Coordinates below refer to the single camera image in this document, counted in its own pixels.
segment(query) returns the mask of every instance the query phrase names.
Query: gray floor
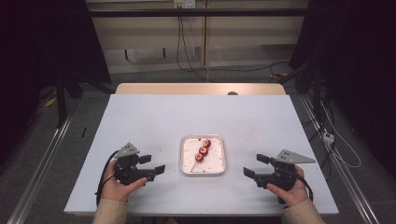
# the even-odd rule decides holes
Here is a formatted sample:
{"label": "gray floor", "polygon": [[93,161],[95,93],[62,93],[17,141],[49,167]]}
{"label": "gray floor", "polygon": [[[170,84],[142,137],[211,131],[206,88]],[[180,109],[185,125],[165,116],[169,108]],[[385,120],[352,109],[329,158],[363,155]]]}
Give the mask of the gray floor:
{"label": "gray floor", "polygon": [[[241,65],[227,67],[227,69],[254,69],[261,67],[263,67],[262,64]],[[285,64],[273,67],[274,74],[288,73],[289,71],[291,69]],[[210,78],[217,82],[262,83],[270,80],[270,74],[270,69],[254,72],[231,72],[213,69],[210,71]],[[205,82],[206,70],[200,71],[199,75],[204,78],[199,78],[192,72],[184,72],[179,69],[117,74],[112,75],[113,84],[107,86],[116,88],[121,82]],[[92,222],[91,217],[75,217],[63,212],[109,98],[108,95],[86,84],[82,84],[82,88],[84,95],[81,99],[68,98],[68,107],[76,106],[76,112],[64,136],[64,140],[50,165],[50,169],[46,173],[45,180],[35,196],[35,201],[26,216],[26,223]],[[293,101],[302,124],[305,124],[310,118],[303,106],[301,95],[296,93],[293,81],[285,85],[285,90]],[[38,106],[32,124],[14,150],[14,154],[4,165],[3,173],[0,175],[0,223],[8,221],[55,133],[57,124],[56,103],[50,107],[44,107],[44,103]],[[363,194],[373,207],[375,216],[379,220],[378,222],[393,223],[396,218],[394,213],[394,207],[396,207],[395,179],[373,158],[364,140],[352,133],[351,126],[336,103],[332,103],[332,109],[337,131],[355,148],[361,157],[361,167],[350,168],[349,171],[353,174]],[[316,132],[312,123],[304,126],[304,130],[307,138],[310,138]],[[318,136],[313,138],[311,146],[318,161],[323,161],[326,153]],[[338,136],[336,136],[336,146],[345,161],[356,164],[356,156],[351,153],[345,143],[339,140]],[[329,164],[326,164],[323,168],[325,176],[327,176],[329,171]],[[334,165],[332,166],[332,175],[328,184],[340,214],[325,217],[326,223],[364,223],[361,213],[357,209],[356,202],[351,197]],[[131,217],[128,222],[140,223],[142,218]]]}

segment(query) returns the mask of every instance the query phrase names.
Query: aluminum rail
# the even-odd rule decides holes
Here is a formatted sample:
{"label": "aluminum rail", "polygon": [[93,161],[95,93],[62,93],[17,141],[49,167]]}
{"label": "aluminum rail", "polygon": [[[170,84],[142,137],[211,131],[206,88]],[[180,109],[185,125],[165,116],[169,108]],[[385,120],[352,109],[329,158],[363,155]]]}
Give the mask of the aluminum rail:
{"label": "aluminum rail", "polygon": [[163,9],[91,9],[90,11],[48,10],[39,14],[55,17],[304,17],[331,16],[332,8],[163,8]]}
{"label": "aluminum rail", "polygon": [[44,154],[43,159],[41,160],[38,168],[35,170],[35,174],[33,175],[32,179],[30,180],[26,190],[20,197],[17,202],[14,211],[12,212],[10,218],[8,219],[7,224],[22,224],[24,223],[27,215],[32,207],[35,196],[40,190],[40,187],[46,177],[47,172],[50,169],[50,165],[52,164],[53,159],[55,158],[56,152],[58,151],[59,146],[64,139],[64,135],[67,132],[67,129],[70,125],[70,121],[77,109],[77,106],[72,108],[70,114],[67,116],[64,124],[56,129],[55,134],[52,137],[49,146]]}
{"label": "aluminum rail", "polygon": [[[305,107],[305,110],[309,116],[313,120],[313,124],[315,126],[315,129],[317,132],[319,131],[319,124],[318,121],[315,119],[315,114],[312,111],[313,105],[311,101],[309,100],[308,96],[302,96],[300,95],[300,99]],[[331,151],[331,148],[328,144],[325,144],[326,150],[329,153]],[[338,152],[337,148],[334,148],[334,153],[337,153],[337,156],[341,158],[340,153]],[[352,173],[350,173],[349,169],[347,168],[346,165],[344,165],[342,162],[340,162],[337,158],[334,157],[334,155],[331,155],[331,161],[334,164],[335,168],[337,169],[339,175],[341,176],[346,189],[348,190],[353,202],[355,203],[357,209],[361,213],[361,217],[364,220],[364,223],[367,224],[378,224],[379,220],[376,217],[375,211],[373,207],[370,205],[370,202],[364,195],[363,191],[359,187],[358,183],[356,182],[355,178],[353,177]]]}

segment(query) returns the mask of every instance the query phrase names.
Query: red object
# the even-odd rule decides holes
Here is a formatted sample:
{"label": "red object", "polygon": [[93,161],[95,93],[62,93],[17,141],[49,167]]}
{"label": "red object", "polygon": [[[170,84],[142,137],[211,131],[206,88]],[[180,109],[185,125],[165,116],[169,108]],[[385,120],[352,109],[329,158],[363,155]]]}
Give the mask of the red object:
{"label": "red object", "polygon": [[209,139],[206,139],[206,140],[204,141],[204,143],[203,143],[203,147],[206,147],[206,148],[209,148],[210,145],[212,145],[212,142],[210,142]]}
{"label": "red object", "polygon": [[201,153],[197,153],[195,155],[195,160],[196,161],[203,161],[204,160],[204,156]]}
{"label": "red object", "polygon": [[199,153],[201,153],[203,156],[206,156],[207,152],[208,152],[208,150],[207,150],[206,147],[200,147],[199,148]]}

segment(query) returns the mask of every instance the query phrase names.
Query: sleeve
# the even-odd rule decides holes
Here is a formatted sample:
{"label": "sleeve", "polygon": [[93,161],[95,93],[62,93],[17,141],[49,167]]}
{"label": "sleeve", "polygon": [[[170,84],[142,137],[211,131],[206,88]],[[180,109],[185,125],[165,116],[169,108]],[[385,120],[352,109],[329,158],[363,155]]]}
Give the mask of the sleeve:
{"label": "sleeve", "polygon": [[128,203],[101,199],[93,218],[93,224],[125,224]]}
{"label": "sleeve", "polygon": [[318,213],[317,208],[306,199],[290,208],[283,210],[289,224],[323,224],[324,221]]}

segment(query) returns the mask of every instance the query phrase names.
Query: black cable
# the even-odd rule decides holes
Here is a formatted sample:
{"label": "black cable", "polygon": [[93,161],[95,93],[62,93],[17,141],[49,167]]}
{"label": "black cable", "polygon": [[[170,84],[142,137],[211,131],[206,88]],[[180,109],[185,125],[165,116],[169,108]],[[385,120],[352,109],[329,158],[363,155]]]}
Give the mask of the black cable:
{"label": "black cable", "polygon": [[106,162],[105,168],[103,169],[103,172],[102,172],[102,175],[101,175],[101,177],[100,177],[99,184],[98,184],[98,190],[97,190],[96,193],[95,193],[95,194],[96,194],[96,206],[99,205],[100,199],[102,198],[102,189],[103,189],[103,186],[105,185],[105,183],[107,182],[107,180],[109,180],[111,177],[114,176],[114,175],[112,175],[111,177],[109,177],[108,179],[106,179],[106,180],[102,183],[103,178],[105,178],[105,174],[106,174],[106,170],[107,170],[108,164],[110,163],[111,159],[113,159],[114,155],[116,155],[117,152],[118,152],[118,151],[115,151],[115,152],[113,152],[113,154],[111,154],[111,156],[108,158],[108,160],[107,160],[107,162]]}
{"label": "black cable", "polygon": [[[187,62],[189,63],[190,69],[191,70],[185,70],[180,66],[180,63],[178,61],[178,49],[180,48],[180,35],[183,37],[183,44],[184,44],[184,52],[187,57]],[[182,71],[188,71],[188,72],[193,72],[198,78],[208,80],[210,82],[216,82],[214,80],[211,80],[209,78],[201,77],[198,73],[196,73],[196,70],[192,68],[191,63],[190,63],[190,58],[189,54],[187,53],[187,47],[186,47],[186,41],[184,39],[184,25],[183,25],[183,18],[179,17],[178,18],[178,41],[177,41],[177,65]]]}
{"label": "black cable", "polygon": [[312,191],[311,187],[309,187],[308,182],[306,182],[306,180],[299,174],[294,173],[294,172],[290,172],[287,170],[283,170],[283,172],[293,176],[294,178],[299,179],[301,182],[303,182],[303,184],[308,188],[308,197],[309,199],[313,202],[314,201],[314,192]]}
{"label": "black cable", "polygon": [[271,72],[271,77],[270,77],[270,80],[268,81],[269,83],[271,83],[272,82],[272,79],[273,79],[273,77],[274,77],[274,72],[273,72],[273,70],[272,70],[272,66],[270,66],[270,72]]}

